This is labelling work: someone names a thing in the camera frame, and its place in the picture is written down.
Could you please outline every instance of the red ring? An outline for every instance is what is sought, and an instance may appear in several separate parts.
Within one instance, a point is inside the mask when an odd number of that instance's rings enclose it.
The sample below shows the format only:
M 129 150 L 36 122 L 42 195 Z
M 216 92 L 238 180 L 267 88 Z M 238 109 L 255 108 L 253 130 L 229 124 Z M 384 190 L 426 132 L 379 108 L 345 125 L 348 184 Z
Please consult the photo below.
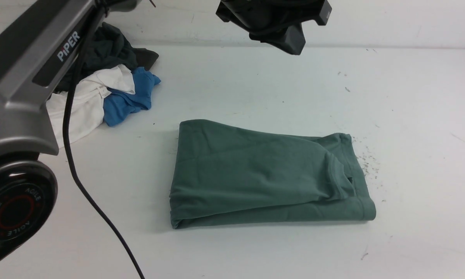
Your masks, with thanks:
M 26 198 L 29 203 L 31 204 L 31 209 L 29 210 L 29 213 L 27 214 L 27 217 L 24 218 L 24 220 L 22 222 L 20 222 L 18 225 L 15 225 L 15 226 L 4 226 L 2 224 L 2 214 L 3 214 L 3 210 L 5 208 L 7 208 L 7 206 L 10 204 L 10 203 L 13 203 L 14 201 L 16 200 L 19 200 L 21 198 Z M 23 224 L 25 224 L 27 222 L 27 220 L 29 219 L 29 217 L 32 215 L 32 213 L 34 213 L 34 200 L 32 199 L 31 196 L 29 195 L 20 195 L 20 196 L 14 196 L 13 198 L 11 198 L 9 201 L 7 201 L 3 206 L 2 208 L 0 208 L 0 228 L 1 229 L 5 229 L 5 230 L 11 230 L 11 229 L 16 229 L 20 226 L 22 226 Z

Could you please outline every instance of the black power cord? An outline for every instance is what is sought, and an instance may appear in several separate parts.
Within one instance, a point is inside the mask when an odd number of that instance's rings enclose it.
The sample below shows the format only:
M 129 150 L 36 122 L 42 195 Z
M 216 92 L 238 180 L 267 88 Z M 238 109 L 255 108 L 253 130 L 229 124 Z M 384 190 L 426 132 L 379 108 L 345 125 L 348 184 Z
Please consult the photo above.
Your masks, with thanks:
M 113 230 L 115 235 L 119 238 L 120 242 L 124 246 L 124 248 L 127 251 L 127 254 L 131 258 L 131 261 L 134 264 L 134 267 L 138 271 L 138 274 L 141 279 L 144 279 L 144 275 L 142 274 L 141 268 L 138 265 L 138 262 L 133 256 L 133 253 L 131 252 L 131 249 L 127 245 L 126 241 L 122 237 L 122 235 L 119 233 L 119 230 L 115 227 L 115 225 L 110 221 L 110 219 L 106 216 L 106 214 L 101 210 L 101 208 L 94 202 L 93 198 L 89 195 L 89 193 L 86 191 L 85 187 L 82 185 L 80 182 L 80 179 L 77 175 L 76 172 L 76 166 L 74 165 L 74 159 L 72 157 L 72 149 L 71 149 L 71 143 L 69 139 L 69 122 L 71 120 L 71 111 L 72 111 L 72 103 L 74 101 L 74 94 L 76 93 L 76 86 L 79 82 L 80 79 L 80 72 L 82 69 L 82 64 L 84 64 L 84 60 L 86 57 L 87 49 L 89 46 L 89 43 L 92 41 L 94 37 L 94 33 L 96 31 L 96 28 L 98 27 L 98 23 L 103 19 L 103 16 L 107 13 L 107 10 L 105 7 L 99 7 L 96 11 L 96 16 L 94 16 L 92 24 L 89 26 L 89 29 L 87 31 L 87 34 L 84 38 L 84 42 L 80 46 L 80 51 L 79 55 L 76 61 L 76 65 L 74 67 L 74 74 L 73 74 L 73 79 L 71 86 L 69 88 L 69 92 L 67 93 L 67 101 L 65 104 L 65 114 L 64 114 L 64 125 L 62 127 L 62 132 L 64 133 L 64 146 L 65 146 L 65 153 L 67 155 L 67 160 L 69 161 L 69 168 L 71 169 L 72 173 L 72 178 L 76 182 L 76 185 L 78 186 L 79 190 L 84 194 L 86 197 L 87 201 L 94 207 L 94 209 L 100 214 L 100 216 L 105 220 L 105 222 L 110 226 L 110 228 Z

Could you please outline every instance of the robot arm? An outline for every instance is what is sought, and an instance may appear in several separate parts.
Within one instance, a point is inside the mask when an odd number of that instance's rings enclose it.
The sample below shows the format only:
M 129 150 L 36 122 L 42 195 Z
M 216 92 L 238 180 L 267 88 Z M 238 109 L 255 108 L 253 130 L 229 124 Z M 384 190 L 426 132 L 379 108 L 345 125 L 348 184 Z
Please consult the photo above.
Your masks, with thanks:
M 58 154 L 45 102 L 74 63 L 100 7 L 130 11 L 142 0 L 37 0 L 0 34 L 0 260 L 32 237 L 57 196 L 40 153 Z M 217 15 L 250 38 L 299 55 L 301 23 L 325 25 L 326 0 L 221 0 Z

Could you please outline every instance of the green t-shirt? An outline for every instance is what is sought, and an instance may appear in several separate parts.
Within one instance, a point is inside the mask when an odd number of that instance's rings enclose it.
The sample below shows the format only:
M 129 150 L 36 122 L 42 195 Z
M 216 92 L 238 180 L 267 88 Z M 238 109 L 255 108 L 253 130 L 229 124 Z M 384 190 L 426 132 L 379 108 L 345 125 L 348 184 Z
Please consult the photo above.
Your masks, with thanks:
M 349 134 L 323 138 L 182 122 L 171 223 L 191 226 L 373 220 Z

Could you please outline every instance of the folded green shirt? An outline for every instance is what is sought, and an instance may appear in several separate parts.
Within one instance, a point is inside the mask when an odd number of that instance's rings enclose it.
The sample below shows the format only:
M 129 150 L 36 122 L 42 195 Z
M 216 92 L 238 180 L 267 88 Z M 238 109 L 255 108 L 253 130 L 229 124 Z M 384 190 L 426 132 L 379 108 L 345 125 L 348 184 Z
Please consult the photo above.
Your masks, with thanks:
M 349 134 L 287 136 L 208 120 L 180 125 L 170 208 L 175 229 L 376 214 Z

